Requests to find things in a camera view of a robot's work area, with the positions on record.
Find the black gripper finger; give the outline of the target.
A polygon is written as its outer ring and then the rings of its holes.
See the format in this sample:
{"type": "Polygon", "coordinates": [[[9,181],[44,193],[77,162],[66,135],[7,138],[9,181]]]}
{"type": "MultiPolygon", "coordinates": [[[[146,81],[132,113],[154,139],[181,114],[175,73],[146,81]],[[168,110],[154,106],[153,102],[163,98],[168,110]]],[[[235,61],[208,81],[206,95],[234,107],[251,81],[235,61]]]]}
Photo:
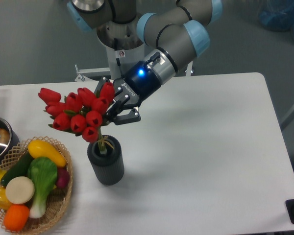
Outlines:
{"type": "Polygon", "coordinates": [[[120,101],[117,101],[103,115],[102,124],[108,125],[110,123],[114,123],[115,125],[123,125],[123,124],[128,124],[133,122],[139,122],[141,120],[138,107],[131,108],[128,114],[120,115],[120,113],[123,110],[124,110],[123,104],[121,104],[120,101]]]}
{"type": "Polygon", "coordinates": [[[113,86],[113,83],[112,83],[112,80],[111,79],[108,79],[106,77],[102,77],[96,88],[95,88],[95,91],[94,91],[94,94],[97,98],[100,97],[100,93],[101,93],[101,90],[103,87],[107,87],[104,89],[104,91],[107,91],[109,95],[111,95],[113,98],[114,98],[114,86],[113,86]]]}

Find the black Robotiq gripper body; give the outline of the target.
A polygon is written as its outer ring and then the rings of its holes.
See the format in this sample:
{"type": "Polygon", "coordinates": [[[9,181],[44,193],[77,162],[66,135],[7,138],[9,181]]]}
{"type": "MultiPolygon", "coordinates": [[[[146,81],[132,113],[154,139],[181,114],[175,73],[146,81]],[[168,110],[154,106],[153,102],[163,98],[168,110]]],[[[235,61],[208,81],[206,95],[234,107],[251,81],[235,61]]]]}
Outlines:
{"type": "Polygon", "coordinates": [[[122,78],[113,82],[115,100],[121,101],[122,109],[139,107],[141,103],[161,87],[155,72],[139,61],[122,78]]]}

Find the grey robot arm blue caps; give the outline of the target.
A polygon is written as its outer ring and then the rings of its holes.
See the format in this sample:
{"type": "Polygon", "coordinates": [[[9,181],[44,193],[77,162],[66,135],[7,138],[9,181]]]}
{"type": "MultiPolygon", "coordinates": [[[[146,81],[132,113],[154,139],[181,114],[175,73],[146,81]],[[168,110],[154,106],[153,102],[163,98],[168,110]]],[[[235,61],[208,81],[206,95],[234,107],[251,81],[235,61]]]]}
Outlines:
{"type": "Polygon", "coordinates": [[[161,15],[139,14],[134,0],[71,0],[67,7],[106,48],[115,89],[106,125],[139,121],[141,103],[209,47],[206,26],[222,15],[220,0],[178,0],[161,15]]]}

